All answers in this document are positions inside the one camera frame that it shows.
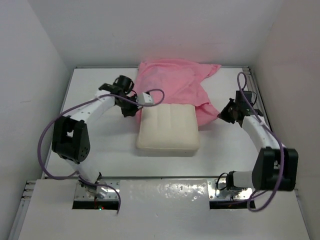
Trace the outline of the cream bear print pillow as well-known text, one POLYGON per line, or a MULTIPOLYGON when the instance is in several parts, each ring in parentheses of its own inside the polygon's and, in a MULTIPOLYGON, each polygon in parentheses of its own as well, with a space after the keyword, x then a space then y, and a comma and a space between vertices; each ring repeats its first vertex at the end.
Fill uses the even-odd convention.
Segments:
POLYGON ((195 107, 173 103, 144 107, 136 147, 143 156, 194 156, 200 148, 195 107))

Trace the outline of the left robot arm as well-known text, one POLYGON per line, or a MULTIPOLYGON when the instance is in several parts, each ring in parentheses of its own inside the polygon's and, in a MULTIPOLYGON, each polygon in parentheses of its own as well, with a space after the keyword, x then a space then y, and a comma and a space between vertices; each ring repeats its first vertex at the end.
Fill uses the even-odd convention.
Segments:
POLYGON ((98 120, 106 111, 118 106, 124 117, 133 117, 139 110, 137 95, 130 96, 134 82, 120 75, 113 84, 104 83, 96 92, 97 97, 84 107, 78 107, 73 115, 60 116, 54 122, 52 151, 66 160, 79 176, 91 184, 101 177, 87 159, 91 144, 88 124, 98 120))

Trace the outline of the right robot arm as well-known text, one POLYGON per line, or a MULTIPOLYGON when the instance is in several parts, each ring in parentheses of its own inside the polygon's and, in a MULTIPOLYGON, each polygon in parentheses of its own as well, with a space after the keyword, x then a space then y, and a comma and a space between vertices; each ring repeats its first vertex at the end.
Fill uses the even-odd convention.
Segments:
POLYGON ((218 117, 227 123, 238 123, 249 135, 258 151, 253 170, 230 171, 226 176, 226 189, 252 188, 258 191, 272 191, 280 180, 277 191, 290 192, 296 185, 299 154, 294 148, 279 144, 270 133, 264 116, 259 109, 253 111, 253 93, 236 91, 218 117))

